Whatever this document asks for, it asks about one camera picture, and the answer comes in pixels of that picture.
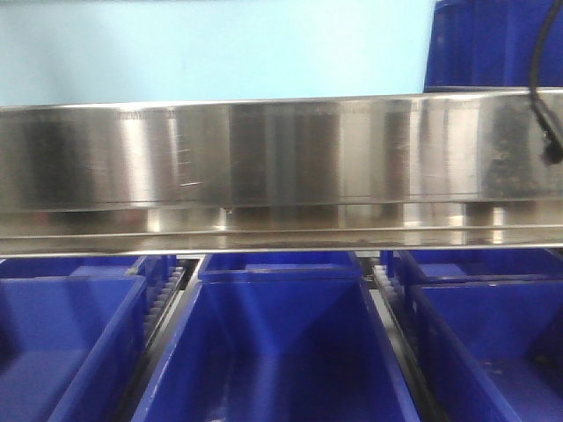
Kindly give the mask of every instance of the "blue plastic bin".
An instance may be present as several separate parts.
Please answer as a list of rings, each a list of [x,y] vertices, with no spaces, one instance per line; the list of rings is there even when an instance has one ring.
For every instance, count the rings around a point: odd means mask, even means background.
[[[198,273],[202,281],[301,280],[362,276],[353,252],[214,253]]]
[[[563,279],[563,258],[548,249],[398,251],[395,271],[405,289],[416,284]]]
[[[552,0],[439,0],[427,86],[525,86],[539,28]],[[563,18],[545,46],[540,82],[563,85]]]
[[[452,422],[563,420],[563,282],[417,286],[419,362]]]
[[[110,420],[144,345],[143,277],[0,280],[0,421]]]
[[[418,421],[362,280],[202,282],[132,419]]]
[[[124,277],[142,275],[147,280],[147,306],[157,299],[175,265],[174,256],[90,258],[12,258],[0,260],[1,279],[35,277]]]

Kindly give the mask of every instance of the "plastic tray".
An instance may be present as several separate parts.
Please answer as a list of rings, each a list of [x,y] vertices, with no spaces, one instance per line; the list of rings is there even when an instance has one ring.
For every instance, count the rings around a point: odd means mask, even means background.
[[[0,280],[0,421],[110,420],[143,350],[143,277]]]
[[[417,286],[420,365],[452,422],[563,420],[563,283]]]
[[[563,279],[563,258],[548,249],[482,249],[450,251],[399,251],[395,273],[405,288],[410,306],[410,286],[470,281]]]
[[[132,419],[418,421],[362,280],[198,283]]]
[[[202,281],[360,277],[353,252],[215,253],[201,264]]]
[[[552,0],[442,0],[435,9],[427,85],[527,86],[532,51]],[[563,85],[557,19],[540,81]]]

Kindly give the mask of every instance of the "metal rail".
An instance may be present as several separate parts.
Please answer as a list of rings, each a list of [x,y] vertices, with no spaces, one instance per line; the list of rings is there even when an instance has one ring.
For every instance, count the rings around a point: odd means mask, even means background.
[[[0,256],[561,245],[543,146],[525,91],[0,108]]]

